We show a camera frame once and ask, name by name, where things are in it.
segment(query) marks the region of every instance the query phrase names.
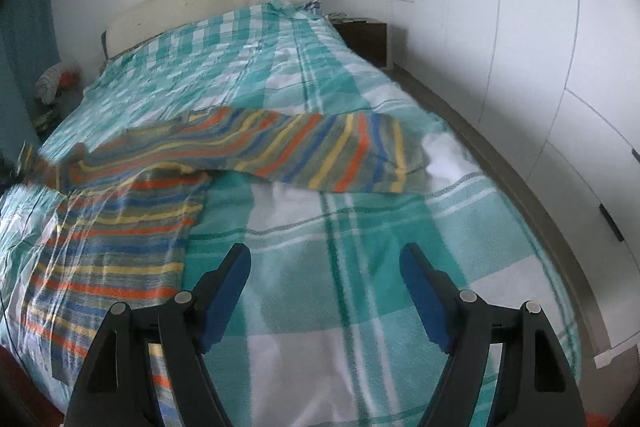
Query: blue gripper pad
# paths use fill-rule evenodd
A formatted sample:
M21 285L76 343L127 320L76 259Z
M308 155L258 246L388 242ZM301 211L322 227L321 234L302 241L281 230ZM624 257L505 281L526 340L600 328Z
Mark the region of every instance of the blue gripper pad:
M228 269L226 277L220 282L218 291L206 310L205 327L199 338L200 346L205 353L213 344L222 340L226 326L231 320L231 314L238 304L242 288L244 288L244 284L249 278L249 272L251 272L249 249L242 244L236 244L234 248L240 249L238 257Z
M450 353L453 347L449 331L451 311L447 312L450 306L446 306L438 296L434 286L434 283L438 284L437 272L415 243L405 245L400 252L400 274L429 340L438 344L445 353Z

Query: striped sweater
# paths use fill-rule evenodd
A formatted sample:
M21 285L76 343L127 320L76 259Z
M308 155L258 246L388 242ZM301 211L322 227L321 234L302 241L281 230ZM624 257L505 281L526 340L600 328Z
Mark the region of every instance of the striped sweater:
M22 153L28 182L67 197L26 291L22 324L74 380L106 310L164 301L180 287L190 227L210 171L234 170L324 192L422 192L417 139L384 114L285 115L216 107L124 132L57 165Z

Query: blue curtain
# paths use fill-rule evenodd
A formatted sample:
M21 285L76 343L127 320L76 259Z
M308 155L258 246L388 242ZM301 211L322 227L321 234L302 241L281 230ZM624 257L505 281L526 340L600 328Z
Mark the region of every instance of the blue curtain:
M39 76L60 61L50 0L2 0L0 5L0 151L15 161L23 142L38 143L31 119Z

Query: green and white plaid bedspread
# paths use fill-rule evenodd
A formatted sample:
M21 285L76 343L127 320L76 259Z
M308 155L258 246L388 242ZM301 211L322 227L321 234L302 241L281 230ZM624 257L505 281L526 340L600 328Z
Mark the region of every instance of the green and white plaid bedspread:
M58 160L78 141L95 148L126 128L221 104L391 114L422 136L430 190L331 194L238 172L214 175L189 236L183 286L215 269L233 243L251 249L241 300L224 339L206 355L236 426L417 424L446 356L428 341L402 283L398 256L409 242L489 303L541 303L579 378L574 311L514 206L440 118L301 7L274 1L230 12L123 55L40 152ZM55 201L52 192L20 187L4 202L0 273L10 318L0 341L13 349L8 327L34 380L64 408L70 389L49 376L50 360L30 349L17 318L38 237L54 226ZM486 422L498 364L499 348L492 349L474 425ZM177 424L166 382L160 376L156 383L166 418Z

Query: brown nightstand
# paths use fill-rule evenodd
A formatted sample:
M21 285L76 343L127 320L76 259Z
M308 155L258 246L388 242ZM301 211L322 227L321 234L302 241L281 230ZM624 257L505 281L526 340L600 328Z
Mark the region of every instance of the brown nightstand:
M364 22L333 22L347 46L377 68L386 68L386 23L367 19Z

